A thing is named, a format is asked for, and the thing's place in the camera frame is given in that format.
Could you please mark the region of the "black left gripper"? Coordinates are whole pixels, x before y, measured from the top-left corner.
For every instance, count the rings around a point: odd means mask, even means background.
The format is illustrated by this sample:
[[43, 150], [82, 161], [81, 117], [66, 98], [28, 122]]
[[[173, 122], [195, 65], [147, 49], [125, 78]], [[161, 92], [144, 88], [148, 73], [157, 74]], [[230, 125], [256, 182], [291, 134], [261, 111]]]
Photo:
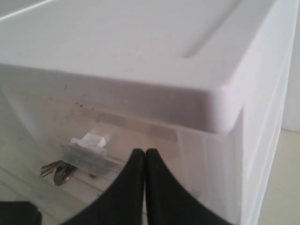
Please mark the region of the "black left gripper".
[[1, 225], [41, 225], [42, 214], [30, 202], [0, 202]]

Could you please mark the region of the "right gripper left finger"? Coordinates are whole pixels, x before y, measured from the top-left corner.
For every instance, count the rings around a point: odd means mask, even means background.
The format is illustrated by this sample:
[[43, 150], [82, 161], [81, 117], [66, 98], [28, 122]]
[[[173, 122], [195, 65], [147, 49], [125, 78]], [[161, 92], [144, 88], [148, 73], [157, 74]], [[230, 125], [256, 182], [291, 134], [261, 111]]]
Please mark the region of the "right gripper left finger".
[[134, 149], [121, 173], [91, 205], [65, 225], [141, 225], [145, 153]]

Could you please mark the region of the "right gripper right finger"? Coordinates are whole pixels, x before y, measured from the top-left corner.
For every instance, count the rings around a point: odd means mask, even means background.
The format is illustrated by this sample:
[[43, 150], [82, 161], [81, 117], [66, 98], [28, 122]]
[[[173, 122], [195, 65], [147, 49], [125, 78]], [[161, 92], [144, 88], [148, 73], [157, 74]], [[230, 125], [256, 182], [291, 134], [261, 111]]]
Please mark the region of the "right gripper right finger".
[[227, 225], [176, 180], [157, 149], [146, 151], [145, 194], [149, 225]]

